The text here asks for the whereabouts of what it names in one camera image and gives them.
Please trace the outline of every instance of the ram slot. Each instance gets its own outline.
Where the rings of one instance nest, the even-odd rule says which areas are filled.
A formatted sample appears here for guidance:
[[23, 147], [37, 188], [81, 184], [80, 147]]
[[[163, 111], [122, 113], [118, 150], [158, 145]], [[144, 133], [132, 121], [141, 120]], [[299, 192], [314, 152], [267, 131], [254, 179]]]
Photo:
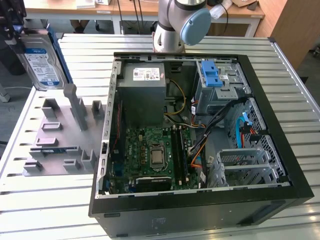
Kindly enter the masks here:
[[182, 137], [182, 130], [181, 130], [181, 126], [180, 128], [177, 130], [177, 134], [179, 137], [179, 155], [180, 155], [180, 166], [181, 169], [183, 170], [183, 180], [182, 182], [188, 182], [188, 165], [187, 165], [187, 156], [186, 156], [186, 150], [185, 150], [185, 144], [184, 144], [184, 138]]
[[185, 166], [187, 167], [187, 159], [180, 129], [171, 129], [171, 144], [175, 183], [182, 185], [186, 182]]
[[180, 144], [179, 144], [177, 129], [172, 128], [170, 133], [171, 133], [172, 159], [173, 159], [175, 184], [182, 185], [183, 170], [181, 169], [180, 160], [179, 160], [179, 145]]

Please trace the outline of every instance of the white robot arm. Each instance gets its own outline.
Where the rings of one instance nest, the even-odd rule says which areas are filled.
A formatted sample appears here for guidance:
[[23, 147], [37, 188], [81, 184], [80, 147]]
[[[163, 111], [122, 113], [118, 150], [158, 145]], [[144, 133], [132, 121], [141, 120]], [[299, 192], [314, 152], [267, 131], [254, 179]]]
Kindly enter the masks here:
[[211, 15], [207, 0], [160, 0], [153, 47], [160, 53], [180, 53], [207, 34]]

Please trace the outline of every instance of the blue drive bay latch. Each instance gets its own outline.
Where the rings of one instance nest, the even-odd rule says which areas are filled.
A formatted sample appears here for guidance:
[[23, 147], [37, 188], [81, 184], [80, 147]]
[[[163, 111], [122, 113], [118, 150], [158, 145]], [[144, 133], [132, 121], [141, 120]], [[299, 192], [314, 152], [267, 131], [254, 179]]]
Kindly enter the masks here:
[[219, 78], [219, 69], [216, 67], [214, 61], [201, 61], [202, 72], [207, 87], [222, 87], [224, 84]]

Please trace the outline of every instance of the motherboard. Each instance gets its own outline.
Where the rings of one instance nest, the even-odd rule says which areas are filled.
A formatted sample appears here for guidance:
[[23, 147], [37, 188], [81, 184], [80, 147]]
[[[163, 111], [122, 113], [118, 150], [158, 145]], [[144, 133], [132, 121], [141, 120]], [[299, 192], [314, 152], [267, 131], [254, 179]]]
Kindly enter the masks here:
[[198, 188], [197, 172], [188, 170], [191, 145], [189, 128], [127, 128], [124, 163], [113, 168], [118, 193]]

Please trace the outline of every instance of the aluminum table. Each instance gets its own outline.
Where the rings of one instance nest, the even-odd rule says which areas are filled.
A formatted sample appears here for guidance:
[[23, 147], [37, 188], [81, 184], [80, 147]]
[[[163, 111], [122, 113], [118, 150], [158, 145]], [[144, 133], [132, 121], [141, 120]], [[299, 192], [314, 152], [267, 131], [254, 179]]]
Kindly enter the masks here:
[[[114, 52], [151, 52], [151, 36], [65, 34], [60, 46], [77, 95], [106, 103]], [[276, 43], [266, 38], [206, 37], [187, 53], [248, 55], [314, 198], [258, 226], [181, 232], [148, 239], [320, 239], [320, 109]], [[62, 90], [33, 88], [0, 161], [1, 239], [105, 240], [88, 217], [92, 174], [24, 177], [21, 173], [44, 116], [46, 97], [68, 105]]]

